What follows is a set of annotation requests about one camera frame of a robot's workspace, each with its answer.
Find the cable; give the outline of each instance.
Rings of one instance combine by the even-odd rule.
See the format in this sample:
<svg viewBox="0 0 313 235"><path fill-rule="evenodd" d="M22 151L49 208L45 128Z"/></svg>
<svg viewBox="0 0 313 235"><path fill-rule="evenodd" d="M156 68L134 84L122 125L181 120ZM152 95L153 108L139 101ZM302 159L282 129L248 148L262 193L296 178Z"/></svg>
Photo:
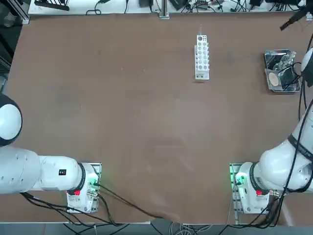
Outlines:
<svg viewBox="0 0 313 235"><path fill-rule="evenodd" d="M156 0L156 4L157 4L157 7L158 7L159 11L161 12L162 10L161 10L161 8L160 8L160 6L159 6L157 0Z"/></svg>
<svg viewBox="0 0 313 235"><path fill-rule="evenodd" d="M104 199L104 197L100 194L98 194L98 197L102 200L102 202L104 203L105 207L106 207L106 210L107 210L107 214L108 214L108 217L109 217L109 220L110 222L114 225L114 226L122 226L123 224L116 224L113 219L112 219L112 216L111 216L111 213L109 211L109 207L108 207L108 204L106 202L106 200Z"/></svg>
<svg viewBox="0 0 313 235"><path fill-rule="evenodd" d="M208 8L212 9L214 12L216 12L212 7L208 6Z"/></svg>
<svg viewBox="0 0 313 235"><path fill-rule="evenodd" d="M234 1L234 0L229 0L229 1L232 1L232 2L238 3L238 5L241 7L241 9L242 9L243 11L245 11L244 7L243 7L243 6L242 6L239 2Z"/></svg>
<svg viewBox="0 0 313 235"><path fill-rule="evenodd" d="M273 9L275 6L276 6L276 4L274 3L274 4L273 4L273 7L272 7L270 10L268 10L268 11L272 11L272 9Z"/></svg>
<svg viewBox="0 0 313 235"><path fill-rule="evenodd" d="M126 14L126 11L127 11L127 7L128 7L128 0L126 0L126 7L125 7L125 11L124 11L124 14Z"/></svg>
<svg viewBox="0 0 313 235"><path fill-rule="evenodd" d="M100 185L100 184L98 184L98 183L94 183L93 185L99 186L99 187L105 189L106 191L108 191L108 192L110 192L111 194L113 194L115 197L118 197L119 199L121 199L121 200L122 200L124 203L126 203L127 205L136 208L137 210L141 211L142 213L144 213L144 214L146 214L146 215L148 215L148 216L151 216L151 217L154 217L154 218L158 218L158 219L163 219L163 217L160 217L160 216L151 214L151 213L149 213L149 212L147 212L147 211L141 209L140 207L138 207L138 206L136 206L135 204L133 204L133 203L127 201L126 199L124 199L124 198L122 198L121 196L117 195L115 192L111 191L110 189L108 189L108 188L106 188L106 187L104 187L104 186L102 186L102 185Z"/></svg>
<svg viewBox="0 0 313 235"><path fill-rule="evenodd" d="M127 225L125 225L123 228L120 228L120 229L116 230L115 232L113 232L113 233L111 233L111 234L109 234L109 235L114 235L114 234L118 233L119 231L123 230L124 228L126 228L126 227L129 226L129 225L130 225L130 224L127 224Z"/></svg>
<svg viewBox="0 0 313 235"><path fill-rule="evenodd" d="M296 65L296 64L300 64L300 65L301 65L301 62L294 62L293 64L288 65L288 66L285 67L284 69L280 70L278 73L280 73L280 72L282 72L282 71L284 71L284 70L287 70L287 69L289 69L289 68L291 68L291 67L292 67L292 70L293 70L293 67L294 67L294 65Z"/></svg>
<svg viewBox="0 0 313 235"><path fill-rule="evenodd" d="M189 235L192 235L191 232L189 230L179 230L175 233L175 235L181 234L181 233L188 233Z"/></svg>
<svg viewBox="0 0 313 235"><path fill-rule="evenodd" d="M290 83L283 89L283 91L285 91L291 84L296 84L296 83L298 82L299 78L300 78L300 76L297 75L296 78L295 78L292 82L290 82Z"/></svg>
<svg viewBox="0 0 313 235"><path fill-rule="evenodd" d="M111 225L111 224L100 224L100 225L96 225L96 227L98 228L98 227L102 227L102 226L107 226L107 225ZM90 229L93 229L94 227L89 227L89 228L86 228L86 229L84 229L84 230L82 230L82 231L80 231L80 232L78 232L79 234L81 234L81 233L83 233L83 232L85 232L85 231L88 231L88 230L90 230Z"/></svg>
<svg viewBox="0 0 313 235"><path fill-rule="evenodd" d="M217 4L219 5L218 9L221 9L222 12L224 12L224 11L223 11L223 6L220 4L220 1L219 1L219 0L216 0L216 2L217 2Z"/></svg>
<svg viewBox="0 0 313 235"><path fill-rule="evenodd" d="M310 38L310 41L309 41L309 44L308 44L308 48L307 48L307 52L310 50L312 40L313 40L313 34L311 35L311 38Z"/></svg>
<svg viewBox="0 0 313 235"><path fill-rule="evenodd" d="M35 206L42 207L42 208L47 208L47 209L49 209L49 210L55 210L55 211L58 212L58 213L60 213L60 212L62 211L62 212L64 212L64 213L66 213L66 214L69 214L69 215L73 216L73 217L79 222L79 224L73 222L73 221L72 221L70 218L68 218L66 215L60 213L63 217L65 217L70 223L72 223L72 224L74 224L74 225L84 225L84 226L86 226L86 227L93 227L93 225L87 225L87 224L83 223L83 222L80 221L75 215L73 215L73 214L71 214L71 213L69 213L69 212L67 212L67 211L65 211L65 210L57 209L57 208L54 208L53 206L43 206L43 205L37 204L37 203L31 201L26 195L24 195L24 193L21 193L21 195L22 195L28 202L30 202L31 204L33 204L33 205L35 205Z"/></svg>
<svg viewBox="0 0 313 235"><path fill-rule="evenodd" d="M80 235L80 233L76 232L74 229L71 229L68 225L63 224L65 227L67 227L69 230L71 230L73 233L75 233L76 235Z"/></svg>
<svg viewBox="0 0 313 235"><path fill-rule="evenodd" d="M157 231L158 234L163 235L163 233L161 233L161 232L159 231L159 229L157 229L157 228L153 225L152 222L150 223L150 225Z"/></svg>
<svg viewBox="0 0 313 235"><path fill-rule="evenodd" d="M88 15L89 12L94 12L96 15L101 15L102 12L99 10L99 9L96 9L97 8L97 5L100 4L100 3L103 3L102 2L103 0L99 0L96 5L94 6L94 10L88 10L86 11L86 15Z"/></svg>
<svg viewBox="0 0 313 235"><path fill-rule="evenodd" d="M88 216L88 217L91 217L91 218L100 220L100 221L102 221L102 222L111 224L110 222L108 222L108 221L106 221L106 220L104 220L104 219L102 219L102 218L99 218L99 217L97 217L97 216L93 216L93 215L91 215L91 214L88 214L88 213L86 213L86 212L84 212L84 211L81 211L81 210L78 210L78 209L76 209L76 208L52 204L52 203L49 203L49 202L46 202L46 201L37 199L37 198L35 198L33 195L31 195L31 194L29 194L29 193L27 193L27 192L21 193L21 194L22 194L23 196L27 195L27 198L28 198L28 199L33 200L33 201L36 201L36 202L40 202L40 203L42 203L42 204L45 204L45 205L48 205L48 206L52 206L52 207L64 208L64 209L66 209L66 210L72 210L72 211L80 212L80 213L82 213L82 214L84 214L84 215L86 215L86 216Z"/></svg>
<svg viewBox="0 0 313 235"><path fill-rule="evenodd" d="M302 86L303 86L303 103L304 103L305 109L307 109L307 97L305 94L305 81L303 78L302 78Z"/></svg>
<svg viewBox="0 0 313 235"><path fill-rule="evenodd" d="M301 89L300 89L300 97L299 97L299 105L298 105L298 121L300 121L301 119L302 92L303 92L303 84L301 84Z"/></svg>
<svg viewBox="0 0 313 235"><path fill-rule="evenodd" d="M209 230L211 227L212 227L212 225L204 225L204 226L202 226L202 227L200 227L200 228L198 228L198 229L196 229L196 228L194 228L193 226L190 226L191 227L191 229L194 231L194 232L205 232L205 231L207 231L207 230Z"/></svg>

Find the stainless steel tray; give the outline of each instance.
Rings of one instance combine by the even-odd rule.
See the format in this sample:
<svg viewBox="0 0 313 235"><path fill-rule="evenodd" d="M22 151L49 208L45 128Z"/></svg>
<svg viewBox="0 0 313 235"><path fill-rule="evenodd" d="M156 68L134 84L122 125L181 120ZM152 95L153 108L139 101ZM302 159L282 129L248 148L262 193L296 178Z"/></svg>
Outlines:
<svg viewBox="0 0 313 235"><path fill-rule="evenodd" d="M296 83L289 85L285 90L282 88L281 83L283 82L282 79L285 79L285 81L292 81L296 78L296 74L294 73L293 69L287 69L284 72L284 75L280 77L280 85L279 86L273 86L269 79L268 79L268 73L267 70L272 70L274 65L280 61L283 55L291 54L291 51L288 49L284 50L266 50L264 52L264 59L266 64L265 74L268 82L268 88L273 92L279 92L279 93L293 93L298 92L301 89L301 82L298 80Z"/></svg>

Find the black cable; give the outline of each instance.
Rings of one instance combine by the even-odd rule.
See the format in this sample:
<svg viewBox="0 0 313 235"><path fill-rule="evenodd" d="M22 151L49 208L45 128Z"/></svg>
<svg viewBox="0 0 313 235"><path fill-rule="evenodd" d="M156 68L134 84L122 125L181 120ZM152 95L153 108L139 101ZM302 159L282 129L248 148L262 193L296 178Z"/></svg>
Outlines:
<svg viewBox="0 0 313 235"><path fill-rule="evenodd" d="M159 4L158 4L158 2L157 2L157 0L156 0L156 4L157 4L157 7L158 7L159 11L162 11L160 6L159 6Z"/></svg>
<svg viewBox="0 0 313 235"><path fill-rule="evenodd" d="M117 226L117 227L118 227L118 226L122 226L123 224L116 224L116 223L114 222L114 220L112 219L112 216L111 216L111 213L110 213L110 210L109 210L109 206L108 206L106 200L104 199L104 197L103 197L102 195L100 195L100 194L98 194L98 197L101 199L101 201L104 203L104 205L105 205L105 207L106 207L107 214L108 214L108 217L109 217L110 222L111 222L114 226Z"/></svg>
<svg viewBox="0 0 313 235"><path fill-rule="evenodd" d="M284 71L284 70L287 70L287 69L289 69L289 68L291 68L291 67L292 67L292 70L294 70L293 67L294 67L294 65L296 65L296 64L300 64L300 65L301 65L301 62L294 62L293 64L288 65L288 66L285 67L284 69L280 70L278 73L280 73L280 72L282 72L282 71Z"/></svg>
<svg viewBox="0 0 313 235"><path fill-rule="evenodd" d="M303 103L304 103L305 109L307 109L308 106L307 106L307 97L305 94L305 81L303 78L302 78L302 86L303 86Z"/></svg>
<svg viewBox="0 0 313 235"><path fill-rule="evenodd" d="M272 7L270 10L268 10L268 11L272 11L272 9L273 9L275 6L276 6L276 4L274 3L273 7Z"/></svg>
<svg viewBox="0 0 313 235"><path fill-rule="evenodd" d="M245 11L244 6L242 6L239 2L234 1L234 0L230 0L230 1L233 1L233 2L235 2L235 3L238 3L238 4L239 4L239 6L241 7L241 9L242 9L243 11Z"/></svg>
<svg viewBox="0 0 313 235"><path fill-rule="evenodd" d="M197 8L197 2L195 2L195 6L196 6L197 13L199 13L198 8Z"/></svg>
<svg viewBox="0 0 313 235"><path fill-rule="evenodd" d="M298 10L299 10L299 8L298 8L298 9L293 9L293 8L290 6L290 4L288 4L288 7L289 7L292 11L298 11Z"/></svg>
<svg viewBox="0 0 313 235"><path fill-rule="evenodd" d="M94 6L94 10L88 10L86 11L86 15L88 15L89 12L94 12L96 15L101 15L102 12L99 10L99 9L96 9L97 8L97 5L101 3L102 0L99 0L96 5Z"/></svg>
<svg viewBox="0 0 313 235"><path fill-rule="evenodd" d="M80 233L76 232L74 229L70 228L68 225L63 224L65 227L67 227L69 230L71 230L75 235L80 235Z"/></svg>
<svg viewBox="0 0 313 235"><path fill-rule="evenodd" d="M8 42L6 41L6 39L3 37L1 33L0 33L0 43L3 45L6 52L8 52L11 59L13 59L14 51L12 50L12 48L10 47L10 45L8 44Z"/></svg>
<svg viewBox="0 0 313 235"><path fill-rule="evenodd" d="M23 193L23 194L24 194L24 195L27 195L28 199L33 200L33 201L36 201L36 202L40 202L40 203L43 203L43 204L46 204L47 206L59 207L59 208L64 208L64 209L66 209L66 210L72 210L72 211L80 212L81 214L84 214L84 215L86 215L86 216L88 216L88 217L91 217L91 218L100 220L100 221L102 221L102 222L111 224L110 222L108 222L108 221L106 221L106 220L104 220L104 219L102 219L102 218L99 218L99 217L97 217L97 216L93 216L93 215L91 215L91 214L88 214L88 213L86 213L86 212L84 212L84 211L81 211L81 210L78 210L78 209L76 209L76 208L52 204L52 203L49 203L49 202L46 202L46 201L37 199L37 198L35 198L33 195L31 195L31 194L29 194L29 193L27 193L27 192L25 192L25 193Z"/></svg>
<svg viewBox="0 0 313 235"><path fill-rule="evenodd" d="M208 6L208 8L212 9L214 12L216 12L212 7Z"/></svg>
<svg viewBox="0 0 313 235"><path fill-rule="evenodd" d="M96 227L98 228L98 227L107 226L107 225L111 225L111 224L99 224L99 225L96 225ZM84 229L84 230L82 230L82 231L80 231L78 233L81 234L81 233L83 233L85 231L88 231L90 229L93 229L93 227L86 228L86 229Z"/></svg>
<svg viewBox="0 0 313 235"><path fill-rule="evenodd" d="M279 11L279 9L280 9L280 4L277 4L276 6L277 6L276 11Z"/></svg>
<svg viewBox="0 0 313 235"><path fill-rule="evenodd" d="M126 199L122 198L121 196L117 195L115 192L111 191L111 190L108 189L107 187L104 187L104 186L102 186L102 185L100 185L100 184L98 184L98 183L95 183L95 184L93 184L93 185L99 186L99 187L105 189L106 191L108 191L108 192L110 192L111 194L113 194L115 197L121 199L124 203L128 204L129 206L132 206L132 207L136 208L137 210L141 211L142 213L144 213L144 214L146 214L146 215L148 215L148 216L151 216L151 217L154 217L154 218L158 218L158 219L163 219L163 218L160 217L160 216L151 214L151 213L149 213L149 212L147 212L147 211L141 209L140 207L136 206L135 204L133 204L133 203L127 201Z"/></svg>
<svg viewBox="0 0 313 235"><path fill-rule="evenodd" d="M274 198L273 201L271 203L269 203L259 214L258 216L252 220L249 224L246 224L246 225L238 225L238 226L232 226L232 225L229 225L229 224L226 224L225 227L219 232L218 235L221 235L226 228L228 227L231 227L231 228L234 228L234 229L243 229L243 228L247 228L247 227L254 227L254 228L259 228L257 225L253 225L253 223L263 214L263 212L265 210L268 209L269 206L271 206L274 202L277 201L278 198Z"/></svg>
<svg viewBox="0 0 313 235"><path fill-rule="evenodd" d="M125 11L124 11L124 14L126 14L126 11L127 11L127 7L128 7L128 0L126 0L126 7L125 7Z"/></svg>
<svg viewBox="0 0 313 235"><path fill-rule="evenodd" d="M221 9L222 12L224 12L224 11L223 11L223 6L220 4L220 1L219 1L219 0L216 0L216 2L217 2L217 4L219 5L218 9Z"/></svg>
<svg viewBox="0 0 313 235"><path fill-rule="evenodd" d="M189 4L191 0L188 0L188 2L185 4L184 8L181 10L181 13L184 11L184 9L186 9L187 5Z"/></svg>
<svg viewBox="0 0 313 235"><path fill-rule="evenodd" d="M310 50L312 40L313 40L313 34L311 35L311 38L310 38L310 41L309 41L309 44L308 44L308 48L307 48L307 52Z"/></svg>
<svg viewBox="0 0 313 235"><path fill-rule="evenodd" d="M299 105L298 105L298 121L301 119L301 103L302 103L303 84L301 84Z"/></svg>
<svg viewBox="0 0 313 235"><path fill-rule="evenodd" d="M157 231L158 234L163 235L163 234L159 231L159 229L157 229L157 228L153 225L152 222L150 222L150 225Z"/></svg>
<svg viewBox="0 0 313 235"><path fill-rule="evenodd" d="M73 221L72 221L70 218L68 218L66 215L60 213L63 217L65 217L70 223L72 223L72 224L74 224L74 225L78 225L78 226L79 226L79 225L84 225L84 226L86 226L86 227L93 227L93 225L88 225L88 224L83 223L83 222L82 222L81 220L79 220L74 214L71 214L71 213L69 213L69 212L67 212L67 211L65 211L65 210L62 210L62 209L54 208L54 207L52 207L52 206L43 206L43 205L40 205L40 204L38 204L38 203L35 203L35 202L31 201L26 195L24 195L24 193L21 193L21 195L22 195L28 202L30 202L31 204L33 204L33 205L35 205L35 206L42 207L42 208L47 208L47 209L49 209L49 210L55 210L55 211L58 212L58 213L60 213L60 212L62 211L62 212L64 212L64 213L66 213L66 214L69 214L69 215L73 216L73 217L79 222L79 224L73 222Z"/></svg>
<svg viewBox="0 0 313 235"><path fill-rule="evenodd" d="M190 226L191 229L194 231L194 235L198 235L197 231L194 229L194 227Z"/></svg>
<svg viewBox="0 0 313 235"><path fill-rule="evenodd" d="M292 82L290 82L290 83L284 88L283 91L285 91L290 85L296 84L296 83L298 82L299 78L300 78L300 76L297 75L296 78L295 78Z"/></svg>
<svg viewBox="0 0 313 235"><path fill-rule="evenodd" d="M124 228L126 228L126 227L129 226L129 225L130 225L130 224L127 224L127 225L125 225L123 228L120 228L120 229L116 230L115 232L113 232L113 233L111 233L111 234L109 234L109 235L114 235L114 234L118 233L119 231L123 230Z"/></svg>
<svg viewBox="0 0 313 235"><path fill-rule="evenodd" d="M235 12L238 10L238 6L239 6L238 4L239 4L239 3L240 3L240 0L237 0L237 4L236 4L235 9L234 9Z"/></svg>

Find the brown table surface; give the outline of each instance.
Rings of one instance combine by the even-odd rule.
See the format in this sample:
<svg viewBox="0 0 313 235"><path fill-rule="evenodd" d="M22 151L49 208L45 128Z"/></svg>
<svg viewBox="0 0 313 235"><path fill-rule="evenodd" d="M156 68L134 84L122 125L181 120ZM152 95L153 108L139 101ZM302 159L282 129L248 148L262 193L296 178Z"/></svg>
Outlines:
<svg viewBox="0 0 313 235"><path fill-rule="evenodd" d="M269 92L264 74L267 49L289 48L302 60L312 26L281 32L290 15L35 18L22 29L7 86L24 120L14 145L102 162L103 184L172 221L224 224L229 163L259 160L297 125L299 94ZM201 24L210 80L196 83ZM64 202L60 192L36 195ZM18 194L0 198L0 221L64 221ZM107 199L118 222L151 219ZM311 195L286 202L295 225L313 224ZM107 217L103 205L98 215Z"/></svg>

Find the wires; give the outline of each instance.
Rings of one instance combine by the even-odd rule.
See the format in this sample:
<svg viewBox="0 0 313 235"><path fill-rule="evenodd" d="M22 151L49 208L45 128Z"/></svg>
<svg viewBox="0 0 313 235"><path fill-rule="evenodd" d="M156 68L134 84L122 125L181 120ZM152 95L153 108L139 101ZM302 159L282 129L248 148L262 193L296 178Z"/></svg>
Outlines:
<svg viewBox="0 0 313 235"><path fill-rule="evenodd" d="M270 10L268 10L268 11L272 11L275 6L276 6L276 4L274 3L273 7Z"/></svg>
<svg viewBox="0 0 313 235"><path fill-rule="evenodd" d="M295 79L294 79L292 82L290 82L290 83L283 89L283 91L285 91L290 85L296 84L296 83L298 82L298 80L299 80L300 77L301 77L301 76L297 75L297 76L295 77Z"/></svg>
<svg viewBox="0 0 313 235"><path fill-rule="evenodd" d="M158 234L163 235L163 234L159 231L159 229L157 229L157 228L153 225L152 222L150 223L150 225L157 231Z"/></svg>
<svg viewBox="0 0 313 235"><path fill-rule="evenodd" d="M106 188L106 187L104 187L104 186L102 186L102 185L100 185L100 184L98 184L98 183L95 183L95 184L93 184L93 185L99 186L99 187L105 189L106 191L108 191L108 192L110 192L111 194L113 194L115 197L121 199L125 204L134 207L135 209L141 211L142 213L144 213L144 214L146 214L146 215L148 215L148 216L151 216L151 217L154 217L154 218L162 219L162 217L157 216L157 215L154 215L154 214L151 214L151 213L149 213L149 212L143 210L142 208L140 208L140 207L136 206L135 204L133 204L133 203L127 201L126 199L124 199L124 198L122 198L121 196L117 195L115 192L111 191L110 189L108 189L108 188Z"/></svg>
<svg viewBox="0 0 313 235"><path fill-rule="evenodd" d="M124 227L122 227L122 228L116 230L115 232L113 232L113 233L111 233L111 234L109 234L109 235L114 235L114 234L118 233L119 231L125 229L125 228L128 227L129 225L130 225L130 224L127 224L127 225L125 225Z"/></svg>
<svg viewBox="0 0 313 235"><path fill-rule="evenodd" d="M108 222L108 221L106 221L106 220L104 220L104 219L102 219L102 218L99 218L99 217L97 217L97 216L93 216L93 215L88 214L88 213L86 213L86 212L84 212L84 211L81 211L81 210L78 210L78 209L75 209L75 208L71 208L71 207L68 207L68 206L62 206L62 205L52 204L52 203L49 203L49 202L46 202L46 201L37 199L37 198L35 198L33 195L31 195L31 194L29 194L29 193L27 193L27 192L21 193L21 195L22 195L27 201L29 201L31 204L33 204L33 205L35 205L35 206L38 206L38 207L47 208L47 209L50 209L50 210L55 210L55 211L57 211L57 212L59 212L59 213L64 212L64 213L70 214L71 216L73 216L73 217L76 218L76 219L77 219L77 217L76 217L75 215L73 215L73 214L67 212L67 210L77 211L77 212L80 212L81 214L84 214L84 215L86 215L86 216L88 216L88 217L91 217L91 218L100 220L100 221L102 221L102 222L111 224L110 222Z"/></svg>
<svg viewBox="0 0 313 235"><path fill-rule="evenodd" d="M102 195L100 195L100 194L98 194L98 197L102 200L102 202L104 203L104 205L105 205L105 207L106 207L107 214L108 214L108 217L109 217L110 222L111 222L114 226L117 226L117 227L123 225L123 224L116 224L116 223L113 221L106 200L105 200L104 197L103 197Z"/></svg>
<svg viewBox="0 0 313 235"><path fill-rule="evenodd" d="M241 9L242 9L243 11L246 11L245 8L244 8L244 6L242 6L242 5L239 3L239 0L238 0L238 1L229 0L229 1L232 1L232 2L234 2L234 3L237 3L237 4L241 7Z"/></svg>
<svg viewBox="0 0 313 235"><path fill-rule="evenodd" d="M161 12L162 10L161 10L161 8L160 8L160 6L159 6L157 0L156 0L156 4L157 4L157 7L158 7L159 11Z"/></svg>
<svg viewBox="0 0 313 235"><path fill-rule="evenodd" d="M88 11L86 11L86 15L88 15L89 12L94 12L96 15L101 15L102 12L101 12L99 9L96 9L96 8L97 8L97 5L98 5L98 4L102 4L102 3L106 3L106 1L104 1L104 0L99 0L99 1L95 4L93 10L88 10Z"/></svg>
<svg viewBox="0 0 313 235"><path fill-rule="evenodd" d="M220 1L219 1L219 0L216 0L216 2L217 2L217 4L219 5L218 9L219 9L219 10L222 10L222 12L224 12L224 11L223 11L223 6L220 4Z"/></svg>
<svg viewBox="0 0 313 235"><path fill-rule="evenodd" d="M80 235L80 233L76 232L74 229L71 229L68 225L63 224L65 227L67 227L69 230L71 230L73 233L75 233L76 235Z"/></svg>
<svg viewBox="0 0 313 235"><path fill-rule="evenodd" d="M126 14L126 11L127 11L127 7L128 7L128 1L129 1L129 0L126 0L126 7L125 7L125 11L124 11L124 14Z"/></svg>
<svg viewBox="0 0 313 235"><path fill-rule="evenodd" d="M179 224L179 229L174 232L174 224L174 222L170 224L168 228L168 235L192 235L192 232L194 232L193 235L197 235L198 233L205 232L212 227L212 225L204 225L200 228L194 228L192 225Z"/></svg>

